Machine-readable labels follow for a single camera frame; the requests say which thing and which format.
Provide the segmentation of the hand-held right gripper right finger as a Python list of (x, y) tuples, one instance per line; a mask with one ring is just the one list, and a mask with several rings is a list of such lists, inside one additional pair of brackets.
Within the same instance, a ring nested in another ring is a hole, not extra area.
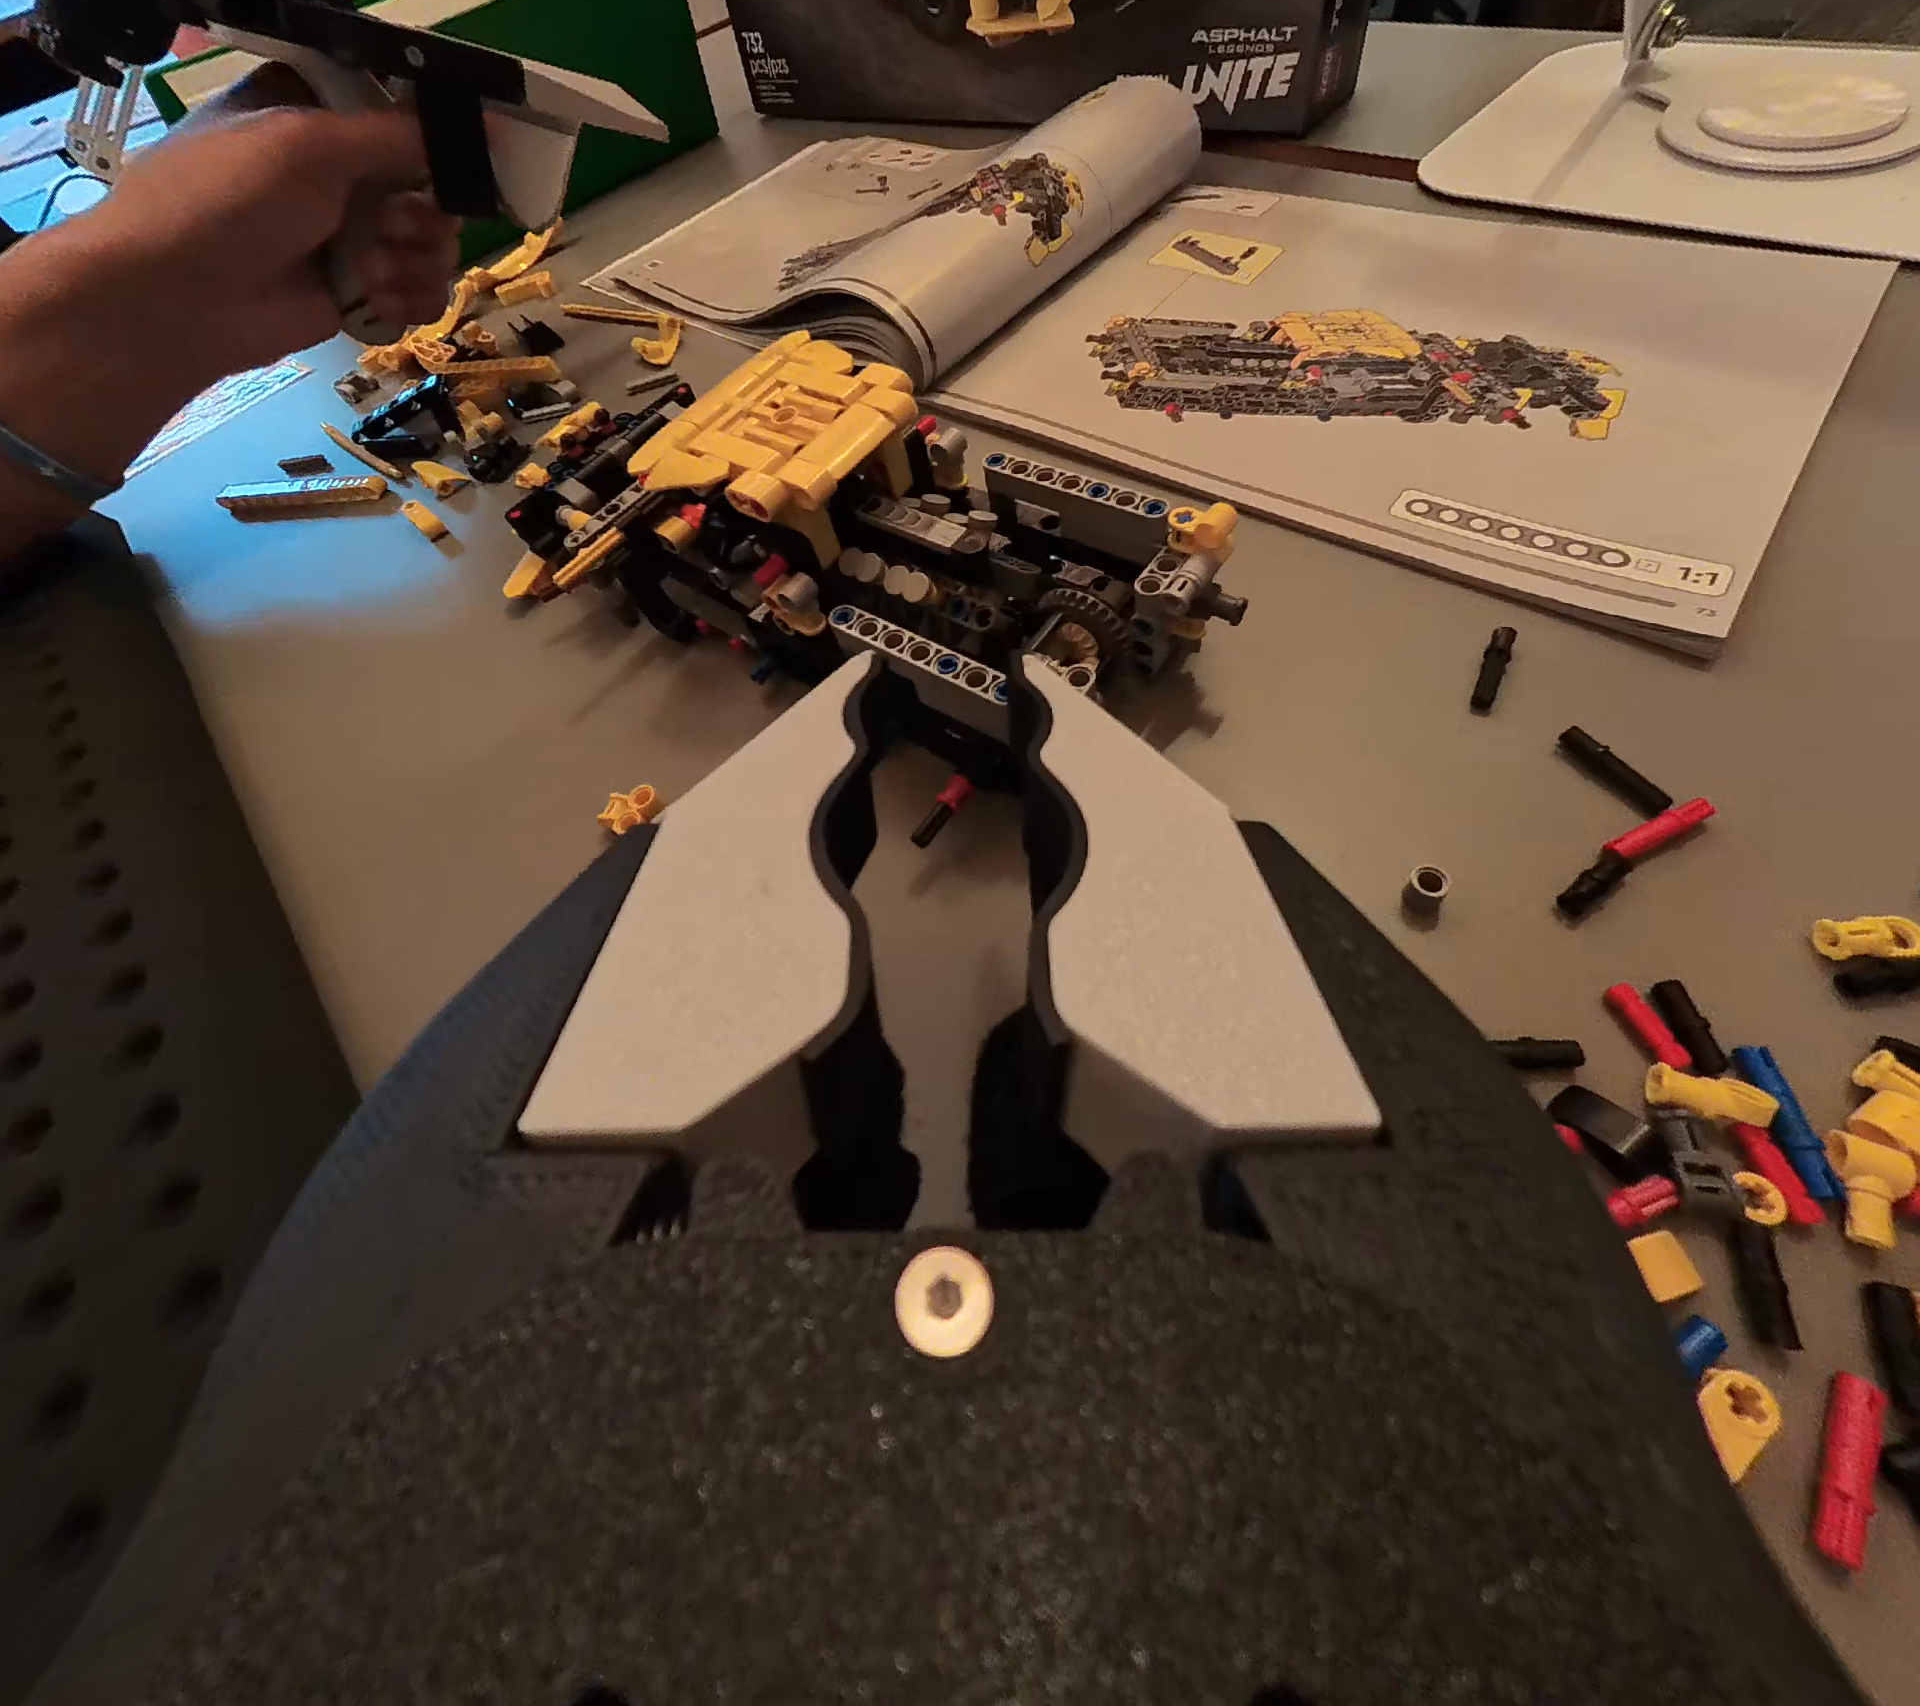
[(1122, 1167), (1376, 1147), (1381, 1102), (1231, 809), (1027, 657), (1024, 1000), (973, 1077), (981, 1229), (1082, 1229)]

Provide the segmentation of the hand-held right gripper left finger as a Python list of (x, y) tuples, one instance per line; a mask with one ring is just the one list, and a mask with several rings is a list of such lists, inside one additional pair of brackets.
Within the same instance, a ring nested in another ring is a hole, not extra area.
[(852, 884), (890, 713), (846, 660), (666, 806), (517, 1121), (538, 1152), (756, 1158), (819, 1230), (899, 1230), (920, 1196), (904, 1075)]

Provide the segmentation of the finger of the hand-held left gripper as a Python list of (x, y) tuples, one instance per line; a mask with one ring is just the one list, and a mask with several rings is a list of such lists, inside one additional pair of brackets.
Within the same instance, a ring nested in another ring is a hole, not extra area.
[(563, 216), (578, 136), (577, 125), (493, 106), (493, 182), (503, 221), (544, 230)]
[(519, 66), (522, 102), (517, 114), (526, 125), (573, 136), (597, 129), (652, 144), (673, 138), (661, 117), (625, 86), (540, 60), (521, 60)]

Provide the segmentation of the toy car chassis model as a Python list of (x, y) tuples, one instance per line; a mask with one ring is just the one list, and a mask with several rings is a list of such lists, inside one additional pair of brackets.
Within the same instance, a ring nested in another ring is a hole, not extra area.
[(1006, 791), (1013, 669), (1070, 688), (1152, 685), (1244, 598), (1220, 575), (1237, 509), (1193, 506), (1050, 460), (992, 453), (922, 412), (901, 368), (806, 331), (707, 392), (670, 379), (642, 412), (588, 404), (517, 473), (522, 556), (503, 597), (604, 591), (626, 622), (725, 639), (756, 680), (819, 686), (873, 654), (904, 686), (882, 742), (950, 776), (915, 831), (929, 849), (978, 791)]

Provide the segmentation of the grey desk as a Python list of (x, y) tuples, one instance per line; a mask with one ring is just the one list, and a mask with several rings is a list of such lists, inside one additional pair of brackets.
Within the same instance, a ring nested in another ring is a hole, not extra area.
[[(246, 1445), (268, 1490), (408, 1366), (473, 1346), (577, 1269), (663, 1276), (779, 1246), (607, 1242), (644, 1172), (592, 1170), (568, 1213), (504, 1147), (455, 1167), (479, 1040), (434, 1040), (445, 1096), (379, 1080), (429, 1016), (588, 867), (588, 824), (625, 776), (678, 800), (789, 705), (718, 640), (644, 639), (571, 600), (521, 615), (500, 597), (513, 537), (461, 509), (429, 549), (397, 519), (223, 528), (215, 484), (302, 442), (320, 401), (299, 387), (160, 463), (118, 513), (153, 567), (188, 680), (302, 959), (373, 1090), (257, 1270), (211, 1375), (209, 1449)], [(1521, 604), (1422, 567), (1262, 519), (1243, 520), (1237, 635), (1191, 677), (1117, 698), (1148, 744), (1237, 814), (1272, 824), (1381, 932), (1357, 947), (1409, 1011), (1436, 981), (1477, 1031), (1578, 1040), (1578, 1080), (1636, 1090), (1643, 1067), (1605, 1007), (1618, 981), (1678, 975), (1727, 1042), (1769, 1042), (1823, 1124), (1881, 1027), (1847, 1008), (1806, 922), (1900, 907), (1917, 877), (1917, 271), (1897, 271), (1717, 662)], [(1519, 625), (1492, 716), (1468, 680), (1488, 628)], [(1720, 806), (1583, 929), (1550, 894), (1623, 824), (1552, 744), (1583, 724), (1651, 774)], [(1011, 800), (973, 803), (930, 852), (907, 844), (937, 785), (929, 752), (876, 771), (876, 854), (859, 882), (876, 993), (907, 1072), (907, 1147), (922, 1163), (909, 1236), (958, 1227), (976, 1046), (1024, 996), (1028, 882)], [(1417, 865), (1453, 877), (1436, 921), (1404, 914)], [(1418, 1050), (1434, 1124), (1501, 1075), (1543, 1106), (1538, 1072), (1468, 1075)], [(1812, 1396), (1788, 1393), (1781, 1451), (1748, 1477), (1765, 1556), (1763, 1626), (1812, 1608), (1881, 1703), (1917, 1703), (1917, 1522), (1884, 1510), (1869, 1572), (1841, 1581), (1800, 1545)], [(1773, 1568), (1788, 1599), (1773, 1595)]]

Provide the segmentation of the person's left hand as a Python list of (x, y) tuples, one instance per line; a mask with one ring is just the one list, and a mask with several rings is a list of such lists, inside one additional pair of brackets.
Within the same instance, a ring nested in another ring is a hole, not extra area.
[(264, 64), (98, 204), (5, 253), (3, 427), (97, 478), (127, 475), (206, 389), (341, 331), (337, 263), (376, 318), (434, 318), (461, 233), (413, 112), (333, 112)]

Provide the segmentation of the green plastic bin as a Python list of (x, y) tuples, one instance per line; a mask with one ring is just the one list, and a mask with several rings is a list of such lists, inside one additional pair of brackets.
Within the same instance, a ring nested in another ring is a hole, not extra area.
[[(263, 66), (284, 66), (257, 60), (209, 30), (186, 28), (211, 38), (215, 50), (160, 62), (149, 75), (149, 93), (172, 125)], [(588, 206), (717, 134), (688, 0), (494, 0), (427, 32), (612, 82), (670, 129), (668, 143), (582, 129), (561, 214)]]

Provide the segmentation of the pile of loose toy bricks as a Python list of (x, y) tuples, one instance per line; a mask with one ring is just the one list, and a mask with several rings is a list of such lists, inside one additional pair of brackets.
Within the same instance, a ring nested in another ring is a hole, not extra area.
[(325, 453), (291, 457), (274, 478), (230, 484), (216, 505), (243, 525), (394, 506), (422, 539), (445, 542), (453, 531), (436, 503), (467, 489), (538, 493), (637, 429), (637, 417), (612, 415), (565, 379), (555, 328), (514, 318), (555, 296), (563, 248), (563, 221), (526, 230), (463, 271), (439, 318), (359, 352), (339, 380), (357, 419), (323, 427), (346, 467)]

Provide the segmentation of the red tipped black pin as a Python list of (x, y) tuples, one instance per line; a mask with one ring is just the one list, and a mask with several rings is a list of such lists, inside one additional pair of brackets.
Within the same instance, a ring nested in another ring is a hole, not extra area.
[(1552, 908), (1578, 924), (1609, 903), (1644, 863), (1664, 854), (1718, 814), (1709, 798), (1693, 798), (1664, 809), (1657, 816), (1605, 840), (1595, 859), (1555, 896)]

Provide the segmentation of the thin wristband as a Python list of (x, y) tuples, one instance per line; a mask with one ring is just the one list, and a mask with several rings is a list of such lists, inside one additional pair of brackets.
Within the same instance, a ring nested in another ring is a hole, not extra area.
[(22, 476), (30, 476), (40, 489), (60, 495), (60, 500), (77, 510), (92, 510), (107, 498), (118, 495), (129, 482), (127, 473), (97, 476), (80, 470), (69, 460), (49, 453), (14, 433), (9, 425), (0, 430), (3, 460)]

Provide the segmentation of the scattered small toy pins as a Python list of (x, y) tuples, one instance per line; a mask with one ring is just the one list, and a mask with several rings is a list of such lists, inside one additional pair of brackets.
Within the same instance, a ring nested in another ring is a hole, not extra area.
[(1722, 1040), (1680, 978), (1603, 1000), (1638, 1089), (1538, 1072), (1544, 1117), (1623, 1234), (1734, 1484), (1783, 1451), (1791, 1390), (1811, 1395), (1804, 1547), (1858, 1581), (1883, 1510), (1917, 1517), (1917, 1045), (1873, 1040), (1823, 1127), (1781, 1054)]

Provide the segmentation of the open instruction booklet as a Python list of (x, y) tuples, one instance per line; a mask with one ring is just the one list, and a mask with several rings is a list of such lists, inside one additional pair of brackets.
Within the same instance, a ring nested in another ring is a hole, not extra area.
[(590, 279), (939, 408), (1715, 654), (1895, 271), (1198, 182), (1118, 79), (997, 151), (819, 141)]

